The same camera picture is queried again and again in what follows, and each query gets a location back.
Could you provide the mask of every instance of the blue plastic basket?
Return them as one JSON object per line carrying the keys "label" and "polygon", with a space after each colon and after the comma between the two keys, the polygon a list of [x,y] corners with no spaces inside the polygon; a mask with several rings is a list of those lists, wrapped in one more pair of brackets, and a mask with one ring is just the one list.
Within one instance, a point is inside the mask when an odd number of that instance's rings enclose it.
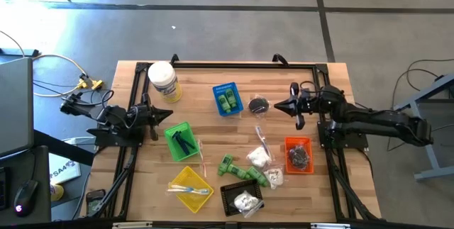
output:
{"label": "blue plastic basket", "polygon": [[[226,94],[226,89],[232,89],[233,94],[235,95],[236,99],[236,107],[231,109],[231,112],[225,112],[222,109],[221,103],[218,100],[218,97],[222,94]],[[220,86],[214,86],[213,87],[213,94],[214,94],[214,99],[216,100],[216,105],[218,106],[218,111],[221,116],[229,116],[234,113],[239,113],[243,110],[243,103],[241,102],[240,94],[238,93],[238,89],[236,88],[235,82],[231,82],[228,84],[222,84]]]}

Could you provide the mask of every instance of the wooden table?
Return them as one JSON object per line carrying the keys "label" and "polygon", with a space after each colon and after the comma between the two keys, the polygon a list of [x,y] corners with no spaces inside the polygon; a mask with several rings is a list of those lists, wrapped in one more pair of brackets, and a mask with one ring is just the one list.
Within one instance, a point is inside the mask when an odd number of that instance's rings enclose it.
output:
{"label": "wooden table", "polygon": [[[113,79],[115,95],[110,104],[128,106],[136,61],[119,61]],[[331,84],[345,91],[349,102],[353,102],[352,88],[344,63],[329,63]],[[294,118],[271,107],[267,115],[258,120],[247,110],[249,100],[256,94],[275,104],[289,97],[291,82],[313,80],[306,69],[177,69],[183,89],[182,98],[175,104],[166,104],[153,86],[149,94],[157,108],[172,109],[174,113],[158,127],[158,141],[147,140],[139,149],[138,160],[131,190],[128,220],[185,220],[185,221],[242,221],[241,215],[225,217],[219,188],[239,179],[230,174],[217,175],[218,164],[225,153],[235,157],[234,163],[247,169],[250,163],[246,155],[260,144],[254,126],[258,123],[267,138],[277,162],[284,164],[284,138],[304,136],[312,139],[314,174],[285,175],[285,183],[271,190],[261,188],[265,207],[247,219],[250,222],[327,222],[335,221],[333,200],[326,167],[324,151],[319,146],[316,129],[318,116],[304,115],[306,125],[296,130]],[[245,110],[239,114],[222,117],[214,101],[212,87],[235,82]],[[187,121],[196,136],[204,144],[207,166],[206,181],[213,187],[214,194],[197,214],[193,214],[175,196],[166,196],[167,184],[187,165],[200,174],[199,156],[183,162],[174,162],[167,147],[163,131],[170,126]],[[118,156],[118,148],[110,147],[99,153],[93,163],[87,192],[96,189],[108,190],[112,184]],[[357,150],[345,150],[350,184],[369,210],[380,217],[380,210],[372,175],[364,154]],[[120,189],[117,209],[121,205],[123,189]],[[346,214],[345,194],[339,191]]]}

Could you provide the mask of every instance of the yellow plastic basket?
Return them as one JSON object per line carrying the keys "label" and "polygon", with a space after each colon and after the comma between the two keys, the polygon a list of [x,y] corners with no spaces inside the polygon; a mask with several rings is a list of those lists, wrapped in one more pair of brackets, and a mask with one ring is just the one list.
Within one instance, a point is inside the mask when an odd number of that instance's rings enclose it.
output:
{"label": "yellow plastic basket", "polygon": [[180,186],[189,186],[195,189],[209,189],[209,195],[200,194],[188,194],[180,193],[177,194],[178,199],[186,205],[192,212],[197,213],[199,209],[208,201],[213,195],[213,189],[209,186],[194,170],[189,166],[186,166],[177,177],[170,183],[177,184]]}

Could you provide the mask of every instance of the concrete floor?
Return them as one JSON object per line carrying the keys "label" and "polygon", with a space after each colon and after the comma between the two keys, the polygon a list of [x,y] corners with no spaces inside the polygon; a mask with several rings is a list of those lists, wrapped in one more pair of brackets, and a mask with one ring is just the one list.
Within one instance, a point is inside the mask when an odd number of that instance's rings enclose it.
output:
{"label": "concrete floor", "polygon": [[[316,0],[72,1],[317,6]],[[331,7],[454,7],[452,0],[324,0],[324,3]],[[327,62],[319,15],[314,12],[102,11],[44,9],[23,4],[0,6],[2,12],[8,12],[0,15],[0,29],[11,34],[23,47],[71,57],[91,77],[103,79],[107,84],[114,77],[117,60],[169,60],[173,53],[181,60],[269,61],[278,52],[289,61]],[[327,13],[327,21],[336,62],[348,63],[355,100],[373,108],[390,107],[394,83],[411,62],[447,59],[454,54],[454,14]],[[0,45],[6,44],[13,46],[0,37]],[[454,62],[419,66],[436,74],[454,70]],[[35,79],[72,84],[78,72],[66,62],[50,59],[36,62],[34,74]],[[425,87],[433,77],[416,72],[412,74],[412,81],[416,86]],[[404,81],[397,90],[396,102],[414,93]],[[88,119],[60,113],[59,99],[35,97],[34,102],[35,128],[56,138],[86,136],[85,129],[94,127]],[[52,115],[52,123],[46,121],[48,115]],[[368,139],[383,218],[393,222],[452,226],[454,177],[416,183],[413,173],[430,166],[424,149],[406,145],[386,152],[386,138]],[[393,145],[397,143],[398,140],[392,141]],[[454,157],[454,148],[438,146],[436,152],[444,155],[442,164],[454,164],[450,158]],[[69,208],[61,208],[54,217],[67,218],[64,214],[68,212],[62,211],[71,210],[72,214],[74,205],[67,204]]]}

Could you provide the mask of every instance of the black computer mouse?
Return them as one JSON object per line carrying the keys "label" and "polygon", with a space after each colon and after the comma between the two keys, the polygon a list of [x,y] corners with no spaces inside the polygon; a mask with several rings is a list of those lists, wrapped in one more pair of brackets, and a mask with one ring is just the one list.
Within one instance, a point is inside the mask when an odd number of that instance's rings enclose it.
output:
{"label": "black computer mouse", "polygon": [[28,216],[33,211],[37,189],[38,182],[32,179],[23,182],[17,189],[16,197],[14,198],[14,213],[16,213],[16,216]]}

